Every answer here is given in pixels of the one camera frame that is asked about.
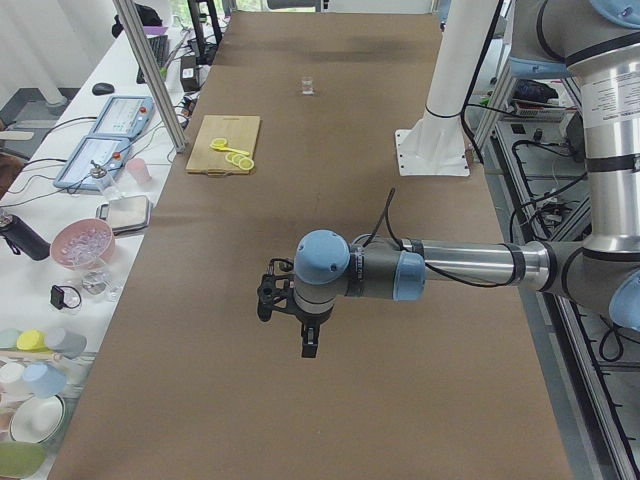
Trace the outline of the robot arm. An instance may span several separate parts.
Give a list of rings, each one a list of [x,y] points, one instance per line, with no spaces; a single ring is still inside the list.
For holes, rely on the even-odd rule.
[[[550,292],[631,329],[639,326],[639,5],[635,1],[519,1],[512,63],[520,75],[580,83],[591,234],[582,242],[347,243],[317,230],[294,260],[302,354],[315,356],[337,296],[418,299],[428,278]]]

